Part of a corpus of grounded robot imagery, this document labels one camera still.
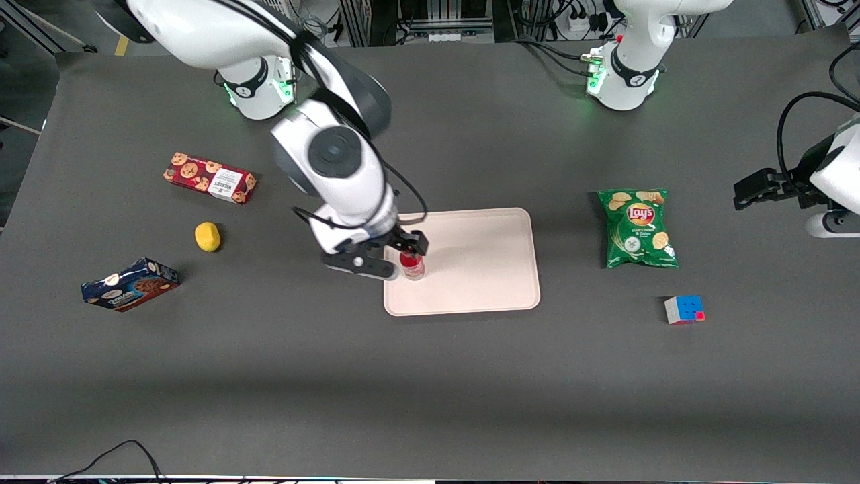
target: red cookie box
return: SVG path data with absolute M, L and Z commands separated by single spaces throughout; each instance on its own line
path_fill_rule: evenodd
M 248 201 L 257 185 L 257 179 L 250 171 L 180 152 L 170 160 L 164 179 L 240 205 Z

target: plastic bottle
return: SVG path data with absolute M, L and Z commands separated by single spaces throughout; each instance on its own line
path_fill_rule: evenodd
M 417 281 L 424 277 L 424 258 L 413 252 L 400 252 L 400 265 L 403 267 L 403 275 L 410 281 Z

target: green chip bag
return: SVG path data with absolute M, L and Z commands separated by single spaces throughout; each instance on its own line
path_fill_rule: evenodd
M 606 268 L 625 262 L 678 267 L 663 225 L 664 189 L 614 189 L 597 192 L 608 218 Z

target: rubik's cube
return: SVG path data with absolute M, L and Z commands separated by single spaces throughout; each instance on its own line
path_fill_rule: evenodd
M 678 295 L 665 302 L 666 318 L 670 325 L 688 325 L 704 321 L 702 297 L 697 295 Z

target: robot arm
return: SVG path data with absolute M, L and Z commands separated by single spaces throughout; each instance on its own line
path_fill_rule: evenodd
M 426 255 L 424 235 L 400 227 L 384 161 L 371 143 L 391 116 L 388 93 L 375 79 L 253 0 L 114 1 L 183 63 L 217 69 L 252 119 L 272 117 L 289 103 L 281 85 L 290 62 L 317 80 L 320 89 L 272 134 L 279 167 L 324 202 L 315 213 L 294 211 L 310 224 L 326 265 L 391 279 L 395 266 L 380 258 L 386 245 Z
M 764 168 L 734 184 L 736 210 L 788 198 L 801 208 L 827 207 L 807 221 L 813 237 L 860 237 L 860 115 L 809 148 L 796 168 Z
M 658 66 L 675 38 L 672 16 L 716 12 L 732 0 L 615 0 L 627 18 L 623 41 L 612 41 L 583 56 L 593 63 L 586 93 L 606 107 L 637 108 L 654 91 Z

